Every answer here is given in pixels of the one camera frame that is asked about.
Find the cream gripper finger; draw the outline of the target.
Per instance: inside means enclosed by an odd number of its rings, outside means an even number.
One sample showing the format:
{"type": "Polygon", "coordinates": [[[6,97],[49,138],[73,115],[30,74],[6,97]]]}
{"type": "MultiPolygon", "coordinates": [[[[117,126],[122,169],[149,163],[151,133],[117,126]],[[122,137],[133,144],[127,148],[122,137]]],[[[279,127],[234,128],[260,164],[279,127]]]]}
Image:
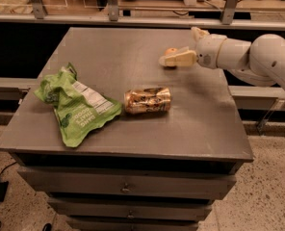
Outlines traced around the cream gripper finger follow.
{"type": "Polygon", "coordinates": [[[159,59],[159,64],[165,67],[188,67],[195,64],[197,55],[193,50],[186,50],[185,52],[172,52],[166,54],[159,59]]]}
{"type": "Polygon", "coordinates": [[[201,39],[207,37],[209,32],[207,30],[202,30],[198,27],[191,28],[191,34],[195,42],[200,41],[201,39]]]}

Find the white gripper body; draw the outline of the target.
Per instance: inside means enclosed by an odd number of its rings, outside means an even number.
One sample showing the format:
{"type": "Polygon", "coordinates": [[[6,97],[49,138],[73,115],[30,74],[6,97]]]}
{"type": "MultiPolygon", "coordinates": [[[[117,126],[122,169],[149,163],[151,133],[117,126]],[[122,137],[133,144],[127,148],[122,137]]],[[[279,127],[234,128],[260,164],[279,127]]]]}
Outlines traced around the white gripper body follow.
{"type": "Polygon", "coordinates": [[[198,56],[197,63],[210,69],[217,68],[217,57],[221,45],[227,40],[227,36],[211,34],[201,38],[195,47],[198,56]]]}

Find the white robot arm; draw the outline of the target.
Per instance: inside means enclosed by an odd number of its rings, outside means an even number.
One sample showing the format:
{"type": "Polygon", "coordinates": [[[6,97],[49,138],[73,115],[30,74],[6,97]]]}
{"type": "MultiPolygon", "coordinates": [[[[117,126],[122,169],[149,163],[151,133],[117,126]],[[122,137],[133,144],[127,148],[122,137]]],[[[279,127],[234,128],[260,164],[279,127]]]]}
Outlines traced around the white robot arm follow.
{"type": "Polygon", "coordinates": [[[265,34],[254,42],[191,29],[194,49],[189,46],[168,50],[159,59],[165,67],[199,64],[210,69],[224,69],[236,78],[257,86],[278,84],[285,90],[285,38],[265,34]]]}

